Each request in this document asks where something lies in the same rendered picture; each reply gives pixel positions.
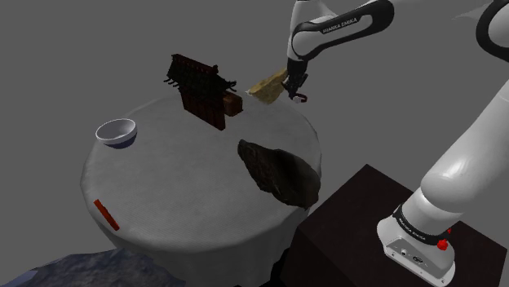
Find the tan sponge-like block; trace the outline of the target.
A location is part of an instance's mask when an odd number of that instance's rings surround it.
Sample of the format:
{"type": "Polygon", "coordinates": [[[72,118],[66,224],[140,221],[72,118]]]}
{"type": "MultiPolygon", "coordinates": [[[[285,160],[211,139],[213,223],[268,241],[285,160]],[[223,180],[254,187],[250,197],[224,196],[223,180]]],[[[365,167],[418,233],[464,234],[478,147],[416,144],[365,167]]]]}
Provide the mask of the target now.
{"type": "Polygon", "coordinates": [[[246,94],[256,98],[263,104],[273,103],[285,90],[282,83],[287,78],[288,72],[286,68],[274,73],[272,76],[263,79],[249,90],[246,94]]]}

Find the small brown box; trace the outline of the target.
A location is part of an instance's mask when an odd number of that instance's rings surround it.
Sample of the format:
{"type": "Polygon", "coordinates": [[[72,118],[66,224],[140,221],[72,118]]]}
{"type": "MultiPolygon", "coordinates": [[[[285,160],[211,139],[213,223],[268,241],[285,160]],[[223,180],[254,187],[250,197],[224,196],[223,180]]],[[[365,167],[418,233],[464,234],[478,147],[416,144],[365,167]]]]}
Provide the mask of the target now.
{"type": "Polygon", "coordinates": [[[224,113],[229,117],[234,117],[243,111],[242,97],[232,92],[225,91],[223,96],[224,113]]]}

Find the dark brown model building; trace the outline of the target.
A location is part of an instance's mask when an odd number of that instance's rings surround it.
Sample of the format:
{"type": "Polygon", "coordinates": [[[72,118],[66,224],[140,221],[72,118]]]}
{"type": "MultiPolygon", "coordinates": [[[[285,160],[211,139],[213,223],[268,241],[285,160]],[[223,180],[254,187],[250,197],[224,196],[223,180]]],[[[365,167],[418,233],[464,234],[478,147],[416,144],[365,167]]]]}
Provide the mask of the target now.
{"type": "Polygon", "coordinates": [[[181,54],[173,54],[165,83],[176,87],[183,107],[218,130],[226,128],[223,96],[236,94],[236,81],[219,75],[217,65],[209,66],[181,54]]]}

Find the dark brown rock-shaped object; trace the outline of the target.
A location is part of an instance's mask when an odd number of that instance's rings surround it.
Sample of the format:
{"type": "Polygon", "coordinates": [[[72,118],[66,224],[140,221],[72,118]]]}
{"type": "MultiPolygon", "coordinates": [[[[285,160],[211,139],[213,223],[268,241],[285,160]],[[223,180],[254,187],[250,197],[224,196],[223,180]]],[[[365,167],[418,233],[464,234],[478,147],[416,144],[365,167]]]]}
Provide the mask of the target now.
{"type": "Polygon", "coordinates": [[[308,210],[317,203],[321,177],[301,157],[241,139],[237,154],[261,191],[281,203],[308,210]]]}

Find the round white table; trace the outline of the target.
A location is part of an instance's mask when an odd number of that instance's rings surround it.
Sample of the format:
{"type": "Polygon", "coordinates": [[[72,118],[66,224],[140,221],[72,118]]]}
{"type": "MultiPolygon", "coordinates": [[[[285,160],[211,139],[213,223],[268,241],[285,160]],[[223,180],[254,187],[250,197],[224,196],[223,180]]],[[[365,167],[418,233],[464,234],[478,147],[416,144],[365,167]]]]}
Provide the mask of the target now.
{"type": "Polygon", "coordinates": [[[186,287],[260,287],[290,246],[305,209],[261,191],[237,154],[241,139],[321,167],[309,121],[278,100],[245,97],[218,130],[183,107],[179,94],[133,110],[138,132],[123,149],[95,143],[83,167],[87,209],[116,247],[146,254],[186,287]],[[93,201],[118,223],[114,231],[93,201]]]}

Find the dark robot stand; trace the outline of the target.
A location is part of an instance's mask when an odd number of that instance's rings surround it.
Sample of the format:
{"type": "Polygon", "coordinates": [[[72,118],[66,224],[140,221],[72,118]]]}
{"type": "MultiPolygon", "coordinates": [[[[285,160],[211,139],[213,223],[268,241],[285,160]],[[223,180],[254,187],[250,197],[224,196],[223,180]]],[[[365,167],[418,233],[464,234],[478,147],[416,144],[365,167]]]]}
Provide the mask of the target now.
{"type": "MultiPolygon", "coordinates": [[[[432,287],[388,258],[376,227],[411,191],[363,166],[297,227],[280,274],[285,287],[432,287]]],[[[509,287],[507,249],[463,222],[454,224],[456,271],[447,287],[509,287]]]]}

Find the white bowl with blue base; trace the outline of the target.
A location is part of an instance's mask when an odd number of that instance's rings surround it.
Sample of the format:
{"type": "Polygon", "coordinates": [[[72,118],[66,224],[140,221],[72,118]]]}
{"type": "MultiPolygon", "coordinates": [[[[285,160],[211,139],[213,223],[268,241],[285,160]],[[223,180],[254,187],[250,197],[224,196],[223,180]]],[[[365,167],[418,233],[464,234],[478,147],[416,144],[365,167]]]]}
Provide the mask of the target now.
{"type": "Polygon", "coordinates": [[[110,148],[127,148],[136,139],[138,126],[129,118],[105,122],[95,132],[97,140],[110,148]]]}

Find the orange red stick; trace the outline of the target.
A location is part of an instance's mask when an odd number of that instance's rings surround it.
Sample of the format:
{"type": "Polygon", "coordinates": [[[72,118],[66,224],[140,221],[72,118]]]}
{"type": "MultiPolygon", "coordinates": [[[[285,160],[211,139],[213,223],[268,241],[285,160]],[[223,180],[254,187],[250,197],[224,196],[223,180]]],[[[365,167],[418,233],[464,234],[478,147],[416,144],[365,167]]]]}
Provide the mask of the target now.
{"type": "Polygon", "coordinates": [[[114,231],[118,231],[120,229],[118,223],[115,221],[113,216],[108,212],[106,207],[101,203],[99,199],[93,201],[94,205],[98,209],[98,211],[103,215],[104,219],[108,222],[111,228],[114,231]]]}

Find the grey blue rocky slab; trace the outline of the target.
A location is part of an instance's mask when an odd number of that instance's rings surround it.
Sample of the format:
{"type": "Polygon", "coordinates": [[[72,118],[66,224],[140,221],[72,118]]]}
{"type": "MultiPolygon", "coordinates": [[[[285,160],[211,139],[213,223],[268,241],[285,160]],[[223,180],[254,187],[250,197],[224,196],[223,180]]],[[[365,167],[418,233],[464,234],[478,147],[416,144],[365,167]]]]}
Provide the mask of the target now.
{"type": "Polygon", "coordinates": [[[70,254],[0,287],[186,287],[147,255],[128,249],[70,254]]]}

